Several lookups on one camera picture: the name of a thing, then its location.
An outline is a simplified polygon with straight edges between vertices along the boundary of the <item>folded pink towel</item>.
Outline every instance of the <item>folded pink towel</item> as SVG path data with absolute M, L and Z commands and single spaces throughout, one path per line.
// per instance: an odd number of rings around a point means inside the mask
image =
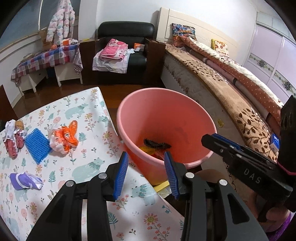
M 116 39 L 111 39 L 107 46 L 101 51 L 100 59 L 123 59 L 128 45 Z

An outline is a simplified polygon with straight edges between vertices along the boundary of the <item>blue sponge cloth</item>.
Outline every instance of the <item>blue sponge cloth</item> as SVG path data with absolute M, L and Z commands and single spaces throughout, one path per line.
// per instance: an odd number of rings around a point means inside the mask
M 49 140 L 37 128 L 26 137 L 25 144 L 37 164 L 46 158 L 51 151 Z

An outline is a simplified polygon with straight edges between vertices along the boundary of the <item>metal screw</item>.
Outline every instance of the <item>metal screw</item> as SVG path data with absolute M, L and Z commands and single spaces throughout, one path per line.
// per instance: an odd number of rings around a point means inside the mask
M 72 180 L 69 180 L 66 182 L 67 187 L 72 187 L 74 185 L 74 182 Z
M 99 178 L 100 179 L 105 179 L 105 178 L 107 178 L 107 176 L 108 175 L 106 173 L 104 173 L 104 172 L 102 172 L 102 173 L 99 174 Z
M 227 181 L 224 180 L 224 179 L 221 179 L 221 180 L 219 181 L 219 183 L 220 183 L 222 186 L 226 186 L 226 185 L 227 185 Z
M 194 174 L 192 172 L 187 172 L 185 176 L 188 178 L 194 178 Z

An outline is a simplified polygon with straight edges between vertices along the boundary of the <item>plastic bucket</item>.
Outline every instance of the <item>plastic bucket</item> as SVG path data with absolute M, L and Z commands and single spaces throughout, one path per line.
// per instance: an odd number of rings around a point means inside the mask
M 167 175 L 164 161 L 139 148 L 144 145 L 144 138 L 170 144 L 174 160 L 190 169 L 213 153 L 202 146 L 202 136 L 217 133 L 204 108 L 193 99 L 164 88 L 129 94 L 118 108 L 117 127 L 129 155 L 152 185 L 165 182 Z

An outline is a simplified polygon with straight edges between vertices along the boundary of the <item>wooden floor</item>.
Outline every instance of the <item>wooden floor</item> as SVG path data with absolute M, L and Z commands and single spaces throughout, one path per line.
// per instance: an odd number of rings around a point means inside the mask
M 82 85 L 80 84 L 79 79 L 65 80 L 61 83 L 62 86 L 59 87 L 54 78 L 43 79 L 36 86 L 36 93 L 34 93 L 33 90 L 24 91 L 24 96 L 22 96 L 13 108 L 17 117 L 21 118 L 24 115 L 67 95 L 98 86 L 102 92 L 117 131 L 116 113 L 120 102 L 131 92 L 148 87 L 143 85 Z

